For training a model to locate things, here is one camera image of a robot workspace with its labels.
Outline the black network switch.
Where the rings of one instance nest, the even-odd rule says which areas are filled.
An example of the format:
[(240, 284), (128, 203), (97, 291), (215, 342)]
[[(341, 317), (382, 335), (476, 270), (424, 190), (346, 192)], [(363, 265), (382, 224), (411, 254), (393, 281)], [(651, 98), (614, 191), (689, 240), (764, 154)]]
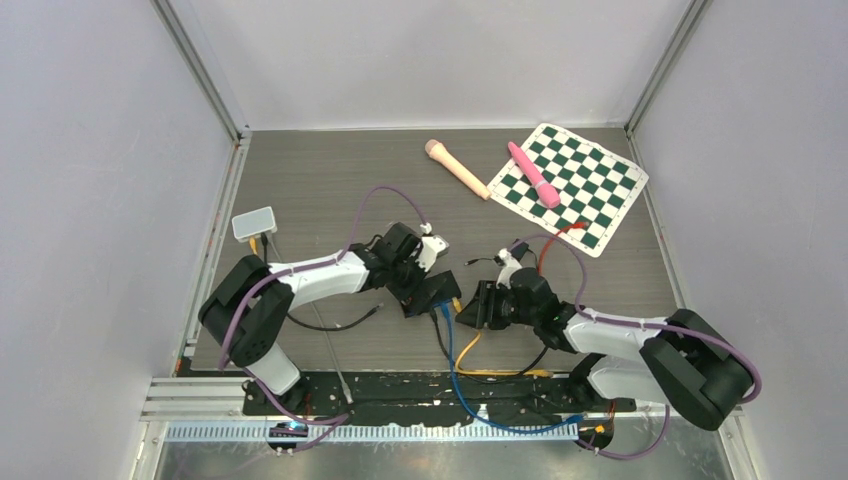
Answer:
[(439, 288), (437, 297), (438, 303), (435, 304), (433, 307), (445, 302), (451, 302), (453, 299), (460, 299), (462, 297), (460, 286), (457, 283), (453, 272), (450, 270), (423, 279), (422, 282), (412, 291), (412, 293), (419, 286), (422, 285), (434, 286)]

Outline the black power adapter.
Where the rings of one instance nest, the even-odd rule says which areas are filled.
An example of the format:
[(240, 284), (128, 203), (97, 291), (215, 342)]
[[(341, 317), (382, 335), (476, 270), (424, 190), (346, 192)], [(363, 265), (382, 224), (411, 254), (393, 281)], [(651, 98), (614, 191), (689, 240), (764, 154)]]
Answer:
[[(532, 252), (532, 250), (530, 249), (529, 245), (528, 245), (526, 242), (518, 243), (518, 244), (514, 245), (514, 246), (513, 246), (513, 247), (509, 250), (509, 253), (510, 253), (511, 257), (512, 257), (513, 259), (515, 259), (516, 261), (518, 261), (518, 262), (521, 262), (521, 261), (522, 261), (522, 259), (523, 259), (523, 257), (524, 257), (524, 256), (525, 256), (528, 252)], [(501, 258), (501, 256), (500, 256), (499, 254), (496, 254), (496, 255), (495, 255), (495, 256), (493, 256), (493, 257), (478, 257), (478, 258), (473, 258), (473, 259), (467, 260), (467, 261), (464, 263), (464, 265), (465, 265), (465, 266), (470, 266), (470, 265), (473, 265), (473, 264), (475, 264), (475, 263), (483, 262), (483, 261), (491, 261), (491, 262), (493, 262), (493, 263), (497, 264), (498, 266), (504, 266), (504, 265), (505, 265), (505, 261)]]

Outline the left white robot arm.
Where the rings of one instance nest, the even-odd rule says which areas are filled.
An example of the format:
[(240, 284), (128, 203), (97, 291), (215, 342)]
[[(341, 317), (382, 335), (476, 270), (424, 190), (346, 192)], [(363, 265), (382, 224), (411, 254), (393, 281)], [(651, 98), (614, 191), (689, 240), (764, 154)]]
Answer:
[(307, 398), (300, 369), (277, 338), (290, 310), (342, 294), (386, 288), (405, 308), (425, 291), (431, 271), (449, 244), (397, 222), (369, 243), (296, 263), (241, 258), (200, 307), (198, 320), (224, 357), (268, 389), (280, 412), (298, 412)]

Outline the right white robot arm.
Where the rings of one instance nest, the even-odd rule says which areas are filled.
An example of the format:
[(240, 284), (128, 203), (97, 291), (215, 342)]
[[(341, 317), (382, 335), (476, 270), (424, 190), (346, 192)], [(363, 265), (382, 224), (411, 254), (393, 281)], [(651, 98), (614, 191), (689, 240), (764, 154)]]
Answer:
[(560, 300), (530, 267), (479, 282), (457, 320), (476, 329), (527, 325), (546, 347), (582, 355), (565, 388), (584, 410), (607, 400), (660, 403), (714, 431), (761, 388), (751, 363), (697, 313), (678, 309), (648, 319), (604, 314)]

